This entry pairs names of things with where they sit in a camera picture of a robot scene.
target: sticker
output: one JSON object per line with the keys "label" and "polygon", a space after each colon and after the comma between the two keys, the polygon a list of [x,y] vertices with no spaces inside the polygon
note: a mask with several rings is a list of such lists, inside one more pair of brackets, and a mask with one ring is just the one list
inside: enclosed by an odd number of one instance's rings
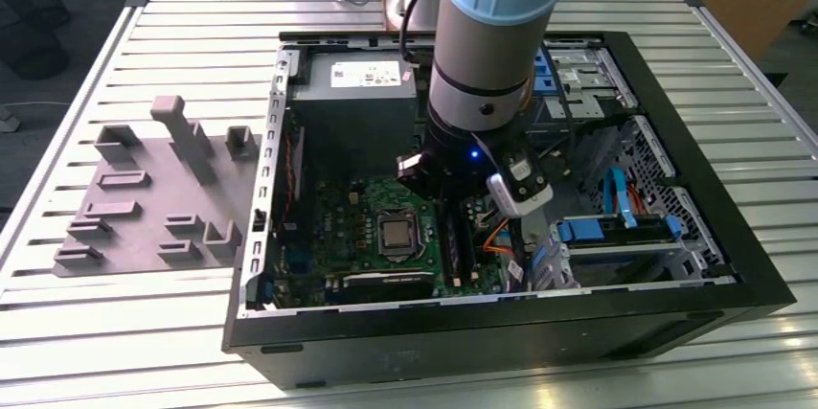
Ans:
{"label": "sticker", "polygon": [[509,273],[517,279],[518,282],[523,282],[523,267],[515,261],[509,263]]}
{"label": "sticker", "polygon": [[333,88],[401,86],[398,61],[350,61],[333,64]]}

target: white wire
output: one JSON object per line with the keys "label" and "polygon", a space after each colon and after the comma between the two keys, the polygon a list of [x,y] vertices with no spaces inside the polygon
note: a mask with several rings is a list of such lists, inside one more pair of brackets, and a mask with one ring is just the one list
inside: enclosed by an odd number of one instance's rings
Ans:
{"label": "white wire", "polygon": [[11,104],[0,104],[0,107],[12,107],[14,105],[71,105],[68,102],[12,102]]}

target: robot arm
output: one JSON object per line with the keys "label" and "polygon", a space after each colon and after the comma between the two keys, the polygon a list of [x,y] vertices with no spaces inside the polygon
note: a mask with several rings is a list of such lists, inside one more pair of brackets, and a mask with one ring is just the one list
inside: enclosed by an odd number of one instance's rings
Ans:
{"label": "robot arm", "polygon": [[430,123],[422,153],[399,161],[417,193],[489,188],[519,217],[551,198],[525,134],[533,62],[558,0],[441,0]]}

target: desk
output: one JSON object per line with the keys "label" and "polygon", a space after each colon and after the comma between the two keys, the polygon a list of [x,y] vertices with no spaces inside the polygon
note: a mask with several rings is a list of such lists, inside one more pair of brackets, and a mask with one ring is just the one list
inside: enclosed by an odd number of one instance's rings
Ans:
{"label": "desk", "polygon": [[354,8],[331,0],[151,0],[123,10],[0,234],[0,380],[14,381],[0,381],[0,404],[814,407],[818,143],[709,12],[680,0],[565,0],[551,29],[632,34],[800,299],[774,316],[650,360],[285,394],[221,351],[231,269],[50,274],[100,160],[90,141],[102,125],[167,137],[150,101],[180,94],[207,132],[231,125],[261,132],[278,33],[382,30],[382,19],[378,2]]}

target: floor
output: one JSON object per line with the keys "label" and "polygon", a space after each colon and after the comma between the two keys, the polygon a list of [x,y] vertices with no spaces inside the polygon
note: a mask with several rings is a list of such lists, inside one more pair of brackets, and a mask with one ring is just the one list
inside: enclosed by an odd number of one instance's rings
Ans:
{"label": "floor", "polygon": [[[126,0],[63,0],[74,14],[59,38],[72,57],[66,72],[50,80],[24,81],[0,66],[0,104],[71,102],[106,41]],[[782,34],[761,62],[765,72],[788,72],[781,92],[818,128],[818,37],[804,37],[792,28]],[[60,105],[10,107],[23,123],[18,133],[0,134],[0,209],[12,207],[38,166],[66,108]],[[0,211],[0,228],[8,214]]]}

